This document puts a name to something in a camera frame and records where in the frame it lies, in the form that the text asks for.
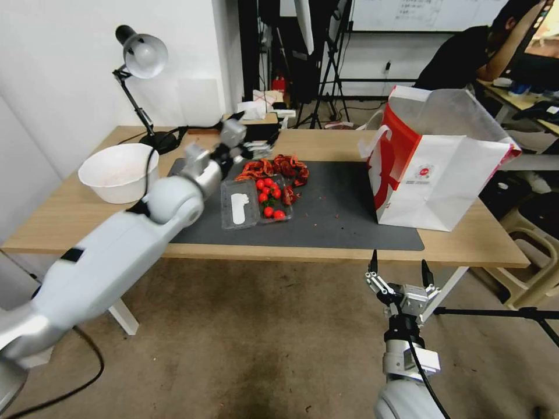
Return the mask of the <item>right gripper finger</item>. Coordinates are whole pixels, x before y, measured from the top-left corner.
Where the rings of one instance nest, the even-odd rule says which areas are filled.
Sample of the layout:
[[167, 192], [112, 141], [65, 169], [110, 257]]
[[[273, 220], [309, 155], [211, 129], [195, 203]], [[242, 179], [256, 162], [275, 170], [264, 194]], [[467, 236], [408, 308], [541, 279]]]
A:
[[422, 284], [427, 296], [427, 302], [430, 306], [439, 305], [440, 302], [437, 298], [440, 297], [441, 289], [435, 285], [434, 275], [426, 260], [421, 260], [421, 276]]
[[372, 257], [365, 272], [365, 281], [372, 292], [378, 299], [395, 299], [396, 292], [394, 289], [380, 276], [378, 271], [377, 250], [373, 250]]

